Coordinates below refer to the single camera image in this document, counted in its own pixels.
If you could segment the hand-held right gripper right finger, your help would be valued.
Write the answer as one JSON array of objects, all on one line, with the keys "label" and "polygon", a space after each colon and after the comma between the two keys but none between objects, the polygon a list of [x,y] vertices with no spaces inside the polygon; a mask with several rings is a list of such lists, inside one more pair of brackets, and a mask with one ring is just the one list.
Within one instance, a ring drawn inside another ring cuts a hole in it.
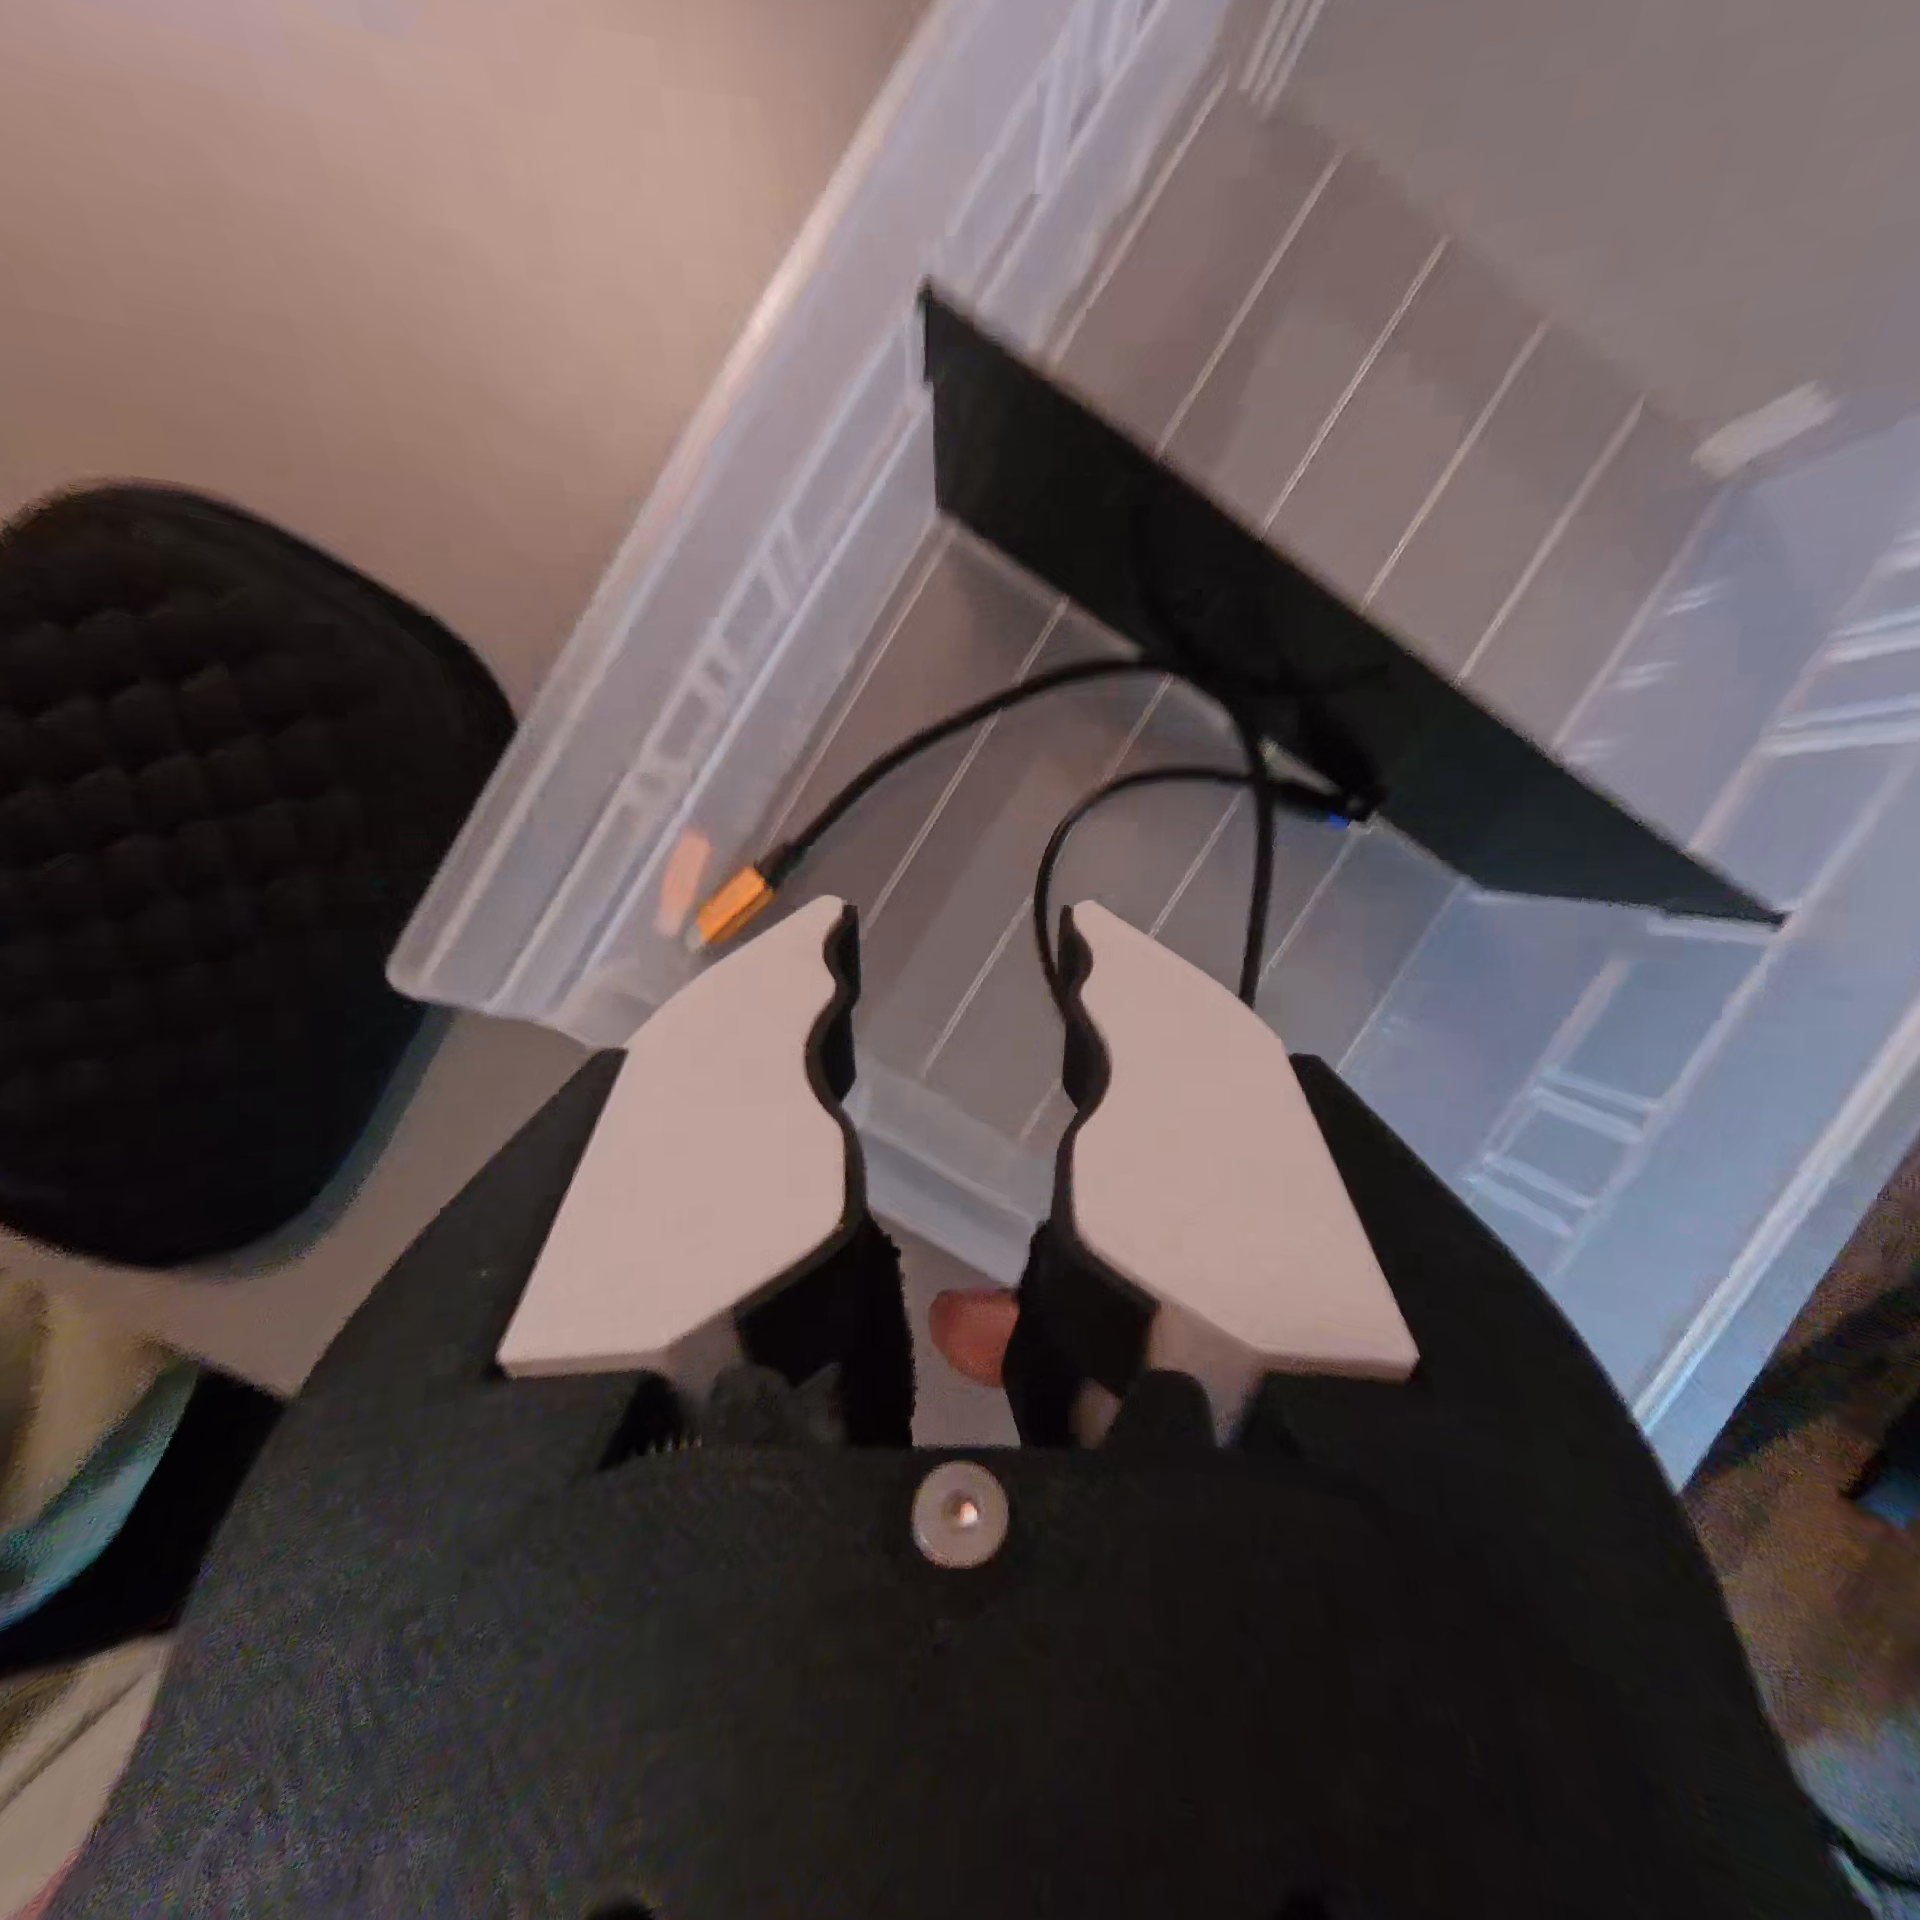
[{"label": "hand-held right gripper right finger", "polygon": [[1004,1359],[1022,1442],[1094,1447],[1156,1378],[1220,1447],[1268,1378],[1415,1378],[1415,1334],[1279,1035],[1093,899],[1060,914],[1059,984],[1071,1115]]}]

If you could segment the black foam-lined case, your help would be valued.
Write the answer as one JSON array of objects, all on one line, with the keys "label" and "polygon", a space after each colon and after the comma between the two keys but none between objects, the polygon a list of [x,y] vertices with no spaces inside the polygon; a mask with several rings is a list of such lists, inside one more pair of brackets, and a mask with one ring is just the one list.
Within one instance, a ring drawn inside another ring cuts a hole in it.
[{"label": "black foam-lined case", "polygon": [[166,1267],[307,1213],[425,1008],[388,958],[514,733],[451,627],[179,487],[2,542],[2,1218]]}]

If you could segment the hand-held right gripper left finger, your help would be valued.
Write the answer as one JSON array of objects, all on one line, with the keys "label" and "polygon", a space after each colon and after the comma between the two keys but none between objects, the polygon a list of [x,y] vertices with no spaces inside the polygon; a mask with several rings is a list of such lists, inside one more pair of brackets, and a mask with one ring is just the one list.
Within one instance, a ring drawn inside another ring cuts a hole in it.
[{"label": "hand-held right gripper left finger", "polygon": [[495,1346],[629,1376],[619,1448],[906,1448],[917,1359],[847,1097],[857,912],[818,898],[631,1035]]}]

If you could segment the black divider of clear bin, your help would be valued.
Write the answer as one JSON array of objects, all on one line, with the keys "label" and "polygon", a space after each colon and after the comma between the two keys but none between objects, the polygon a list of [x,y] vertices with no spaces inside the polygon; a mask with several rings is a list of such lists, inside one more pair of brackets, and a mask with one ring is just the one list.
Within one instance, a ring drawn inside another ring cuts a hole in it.
[{"label": "black divider of clear bin", "polygon": [[1485,893],[1778,927],[946,295],[919,287],[942,517],[1220,696]]}]

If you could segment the person's right hand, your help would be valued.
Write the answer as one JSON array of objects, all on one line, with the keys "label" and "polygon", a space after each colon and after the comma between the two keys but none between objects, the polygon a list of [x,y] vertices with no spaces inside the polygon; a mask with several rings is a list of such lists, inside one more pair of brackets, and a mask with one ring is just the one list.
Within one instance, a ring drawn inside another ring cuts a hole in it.
[{"label": "person's right hand", "polygon": [[959,1378],[1002,1389],[1019,1310],[1009,1286],[946,1286],[929,1304],[931,1344]]}]

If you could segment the clear plastic bin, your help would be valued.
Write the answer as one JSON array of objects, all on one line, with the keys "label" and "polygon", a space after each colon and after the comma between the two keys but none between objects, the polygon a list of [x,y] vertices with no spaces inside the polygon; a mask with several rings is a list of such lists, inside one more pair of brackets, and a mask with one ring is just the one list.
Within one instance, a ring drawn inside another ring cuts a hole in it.
[{"label": "clear plastic bin", "polygon": [[1259,1010],[1687,1481],[1915,1135],[1915,422],[1738,482],[1282,86],[1319,3],[935,3],[391,958],[623,1041],[702,890],[1118,650],[937,505],[921,286],[1782,926],[1285,822]]}]

